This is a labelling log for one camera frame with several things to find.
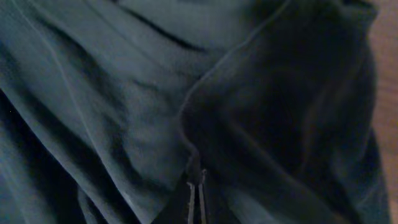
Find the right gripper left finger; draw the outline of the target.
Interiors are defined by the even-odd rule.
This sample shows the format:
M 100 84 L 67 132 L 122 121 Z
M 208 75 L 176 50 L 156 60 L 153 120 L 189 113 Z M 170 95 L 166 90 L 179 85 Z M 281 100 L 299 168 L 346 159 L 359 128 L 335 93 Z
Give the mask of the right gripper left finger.
M 155 218 L 152 224 L 194 224 L 195 223 L 195 186 L 188 182 L 179 182 L 169 198 L 168 204 Z

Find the black t-shirt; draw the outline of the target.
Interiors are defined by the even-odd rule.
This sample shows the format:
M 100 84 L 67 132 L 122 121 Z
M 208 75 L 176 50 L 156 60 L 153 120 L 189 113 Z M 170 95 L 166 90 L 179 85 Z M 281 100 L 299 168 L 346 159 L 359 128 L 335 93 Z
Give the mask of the black t-shirt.
M 1 2 L 9 223 L 152 223 L 206 169 L 240 223 L 390 223 L 371 1 Z

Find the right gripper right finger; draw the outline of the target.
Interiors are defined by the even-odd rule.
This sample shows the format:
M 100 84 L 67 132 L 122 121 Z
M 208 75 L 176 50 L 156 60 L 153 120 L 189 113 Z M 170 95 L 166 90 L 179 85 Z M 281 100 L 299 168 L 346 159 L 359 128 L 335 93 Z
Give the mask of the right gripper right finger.
M 200 224 L 240 224 L 213 176 L 206 169 L 201 175 L 202 182 L 198 186 Z

